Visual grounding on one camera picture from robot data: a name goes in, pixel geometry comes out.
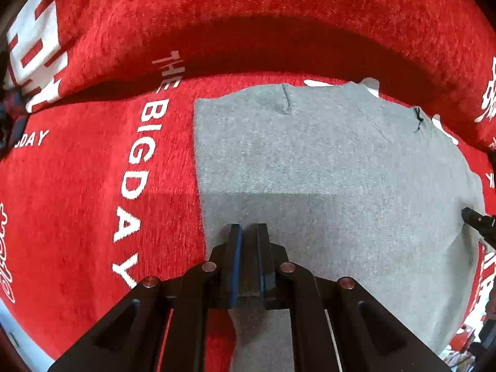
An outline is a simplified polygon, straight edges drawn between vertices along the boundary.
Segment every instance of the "white chinese character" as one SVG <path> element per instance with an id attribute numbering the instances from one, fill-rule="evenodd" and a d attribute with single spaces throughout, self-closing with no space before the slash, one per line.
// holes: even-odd
<path id="1" fill-rule="evenodd" d="M 54 76 L 68 64 L 67 52 L 64 52 L 49 66 L 45 66 L 45 63 L 60 51 L 60 44 L 55 2 L 51 2 L 36 18 L 36 9 L 42 1 L 28 0 L 7 32 L 8 43 L 17 38 L 17 44 L 11 50 L 11 66 L 16 83 L 27 83 L 22 88 L 23 94 L 41 89 L 26 104 L 29 113 L 33 111 L 34 105 L 60 98 L 60 80 L 55 82 Z M 41 50 L 31 61 L 24 63 L 24 66 L 21 60 L 40 40 Z M 4 83 L 7 89 L 14 87 L 9 71 Z"/>
<path id="2" fill-rule="evenodd" d="M 494 189 L 494 174 L 485 174 L 485 177 L 489 179 L 489 188 Z"/>
<path id="3" fill-rule="evenodd" d="M 488 87 L 482 96 L 482 106 L 480 107 L 484 110 L 478 118 L 474 120 L 475 123 L 479 123 L 485 115 L 491 120 L 496 115 L 496 92 L 494 91 L 494 84 L 496 84 L 496 57 L 493 57 L 493 79 L 488 82 Z"/>

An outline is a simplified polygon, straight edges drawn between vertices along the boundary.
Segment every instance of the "red pillow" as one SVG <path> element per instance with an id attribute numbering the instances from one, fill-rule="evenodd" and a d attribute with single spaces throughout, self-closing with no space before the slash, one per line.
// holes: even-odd
<path id="1" fill-rule="evenodd" d="M 29 111 L 150 74 L 179 51 L 161 69 L 166 80 L 184 76 L 184 65 L 190 77 L 374 77 L 384 93 L 439 113 L 469 144 L 488 149 L 496 135 L 496 35 L 473 0 L 31 0 L 8 41 L 7 84 L 41 91 Z"/>

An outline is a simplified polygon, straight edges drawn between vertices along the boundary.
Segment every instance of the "gray cloth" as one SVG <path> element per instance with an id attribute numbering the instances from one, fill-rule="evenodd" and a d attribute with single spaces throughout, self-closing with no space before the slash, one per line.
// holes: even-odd
<path id="1" fill-rule="evenodd" d="M 289 259 L 349 275 L 435 352 L 470 295 L 484 212 L 480 178 L 418 108 L 364 85 L 263 85 L 195 103 L 195 155 L 208 251 L 226 224 L 267 223 Z M 243 303 L 232 370 L 293 370 L 289 315 Z"/>

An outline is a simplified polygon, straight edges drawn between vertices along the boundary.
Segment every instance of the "metal screw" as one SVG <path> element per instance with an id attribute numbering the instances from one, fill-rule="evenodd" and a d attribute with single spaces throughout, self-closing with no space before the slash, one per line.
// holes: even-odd
<path id="1" fill-rule="evenodd" d="M 296 270 L 296 266 L 290 261 L 281 264 L 281 271 L 283 273 L 292 273 L 295 270 Z"/>
<path id="2" fill-rule="evenodd" d="M 344 288 L 346 290 L 352 290 L 356 284 L 357 282 L 351 277 L 343 277 L 339 280 L 339 285 L 341 286 L 341 288 Z"/>
<path id="3" fill-rule="evenodd" d="M 205 261 L 201 265 L 201 269 L 207 273 L 211 273 L 212 271 L 215 271 L 217 269 L 217 265 L 212 261 Z"/>
<path id="4" fill-rule="evenodd" d="M 155 287 L 158 284 L 158 278 L 154 277 L 152 275 L 149 275 L 148 277 L 143 278 L 143 281 L 141 281 L 141 283 L 146 288 Z"/>

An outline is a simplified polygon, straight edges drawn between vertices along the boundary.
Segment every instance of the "red fabric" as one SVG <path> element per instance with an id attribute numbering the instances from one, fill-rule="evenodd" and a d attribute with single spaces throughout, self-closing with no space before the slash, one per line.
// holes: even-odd
<path id="1" fill-rule="evenodd" d="M 487 118 L 474 123 L 496 37 L 472 0 L 41 0 L 34 18 L 53 2 L 60 49 L 40 68 L 66 54 L 52 79 L 63 99 L 33 106 L 26 137 L 0 162 L 8 217 L 2 267 L 11 275 L 0 279 L 12 314 L 55 358 L 130 288 L 113 264 L 137 254 L 127 272 L 138 282 L 178 276 L 204 259 L 194 99 L 263 83 L 372 76 L 381 92 L 439 113 L 471 144 L 487 148 L 496 134 Z M 13 36 L 11 57 L 25 38 Z M 19 68 L 47 45 L 23 46 Z M 174 65 L 185 67 L 176 74 L 183 80 L 155 93 L 167 79 L 160 67 L 171 61 L 152 62 L 172 51 L 183 60 Z M 34 75 L 18 80 L 14 65 L 13 84 L 36 83 Z M 146 103 L 165 99 L 163 117 L 141 120 Z M 60 106 L 41 110 L 54 104 Z M 147 124 L 161 129 L 137 131 Z M 143 136 L 155 151 L 131 164 L 131 147 Z M 487 157 L 462 141 L 459 147 L 483 181 L 487 211 L 496 212 Z M 135 199 L 122 195 L 126 171 L 149 172 Z M 140 228 L 114 241 L 119 207 Z M 214 317 L 225 323 L 210 332 L 207 367 L 227 370 L 234 329 L 225 313 Z"/>
<path id="2" fill-rule="evenodd" d="M 138 282 L 150 274 L 176 277 L 201 262 L 205 248 L 194 171 L 194 100 L 265 83 L 303 85 L 308 77 L 289 73 L 201 77 L 158 94 L 113 100 L 150 89 L 156 81 L 115 84 L 75 96 L 73 101 L 80 103 L 31 116 L 26 134 L 36 133 L 34 145 L 14 149 L 0 166 L 0 178 L 6 181 L 1 187 L 8 215 L 6 264 L 15 295 L 15 304 L 4 302 L 27 333 L 56 358 L 128 291 L 112 264 L 138 253 L 137 264 L 128 269 Z M 164 99 L 169 99 L 165 115 L 141 122 L 145 104 Z M 143 124 L 162 124 L 162 129 L 137 132 Z M 37 145 L 43 130 L 50 131 Z M 142 136 L 154 139 L 155 152 L 147 162 L 132 165 L 131 147 Z M 463 142 L 460 147 L 484 183 L 490 169 L 487 157 Z M 125 199 L 121 193 L 125 171 L 145 170 L 149 175 L 142 193 Z M 138 217 L 141 226 L 114 242 L 117 206 Z M 214 317 L 216 322 L 209 323 L 214 330 L 209 334 L 207 366 L 227 370 L 234 329 L 226 314 L 217 312 Z"/>
<path id="3" fill-rule="evenodd" d="M 439 113 L 472 145 L 487 149 L 496 135 L 488 118 L 474 123 L 493 79 L 496 36 L 473 0 L 55 1 L 69 54 L 61 96 L 151 73 L 153 60 L 177 50 L 190 77 L 374 77 L 384 93 Z"/>

